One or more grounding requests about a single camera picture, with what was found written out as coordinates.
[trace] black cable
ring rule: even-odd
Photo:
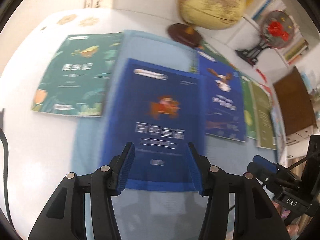
[[[7,211],[7,216],[10,224],[13,226],[10,209],[9,209],[9,200],[8,200],[8,163],[9,163],[9,149],[8,149],[8,141],[4,135],[3,130],[0,128],[0,139],[3,144],[3,155],[4,155],[4,163],[3,163],[3,188],[4,188],[4,203],[5,209]]]
[[[307,161],[308,159],[310,159],[316,155],[318,155],[318,152],[315,152],[313,154],[310,154],[309,156],[302,158],[301,160],[297,161],[296,163],[294,163],[291,166],[289,166],[288,168],[286,168],[285,171],[291,171],[293,168],[299,166],[300,164],[304,163],[305,161]]]

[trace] brown wooden base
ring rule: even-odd
[[[167,32],[171,39],[191,48],[197,47],[202,40],[202,36],[199,32],[197,32],[195,29],[192,29],[192,33],[189,34],[190,27],[181,23],[170,25],[167,29]]]

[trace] globe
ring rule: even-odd
[[[242,17],[245,0],[178,0],[179,13],[188,25],[206,29],[225,29]]]

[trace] green book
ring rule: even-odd
[[[32,110],[101,115],[122,36],[122,33],[69,35],[44,73]]]
[[[223,55],[220,54],[214,47],[212,47],[209,43],[202,40],[200,42],[200,45],[198,47],[201,51],[203,51],[205,54],[208,54],[210,57],[213,57],[215,60],[218,60],[222,62],[223,64],[229,65],[235,70],[238,70],[233,64],[230,63]]]
[[[254,82],[252,82],[252,95],[255,104],[258,147],[276,150],[276,139],[270,117],[272,105],[269,96]]]
[[[235,70],[238,70],[230,61],[228,61],[223,55],[220,54],[214,47],[212,47],[209,43],[202,40],[198,46],[198,50],[213,57],[216,61],[220,61],[223,64],[231,66]],[[198,74],[198,61],[194,61],[193,65],[190,67],[189,72]]]
[[[244,120],[247,129],[247,137],[257,139],[256,121],[254,116],[253,101],[251,95],[252,82],[245,75],[240,76],[243,101],[244,101]]]

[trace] blue book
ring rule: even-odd
[[[205,80],[205,133],[247,141],[239,72],[198,52],[199,74]]]
[[[116,94],[102,163],[127,142],[135,145],[126,187],[194,191],[184,160],[186,144],[204,152],[203,77],[129,59]]]

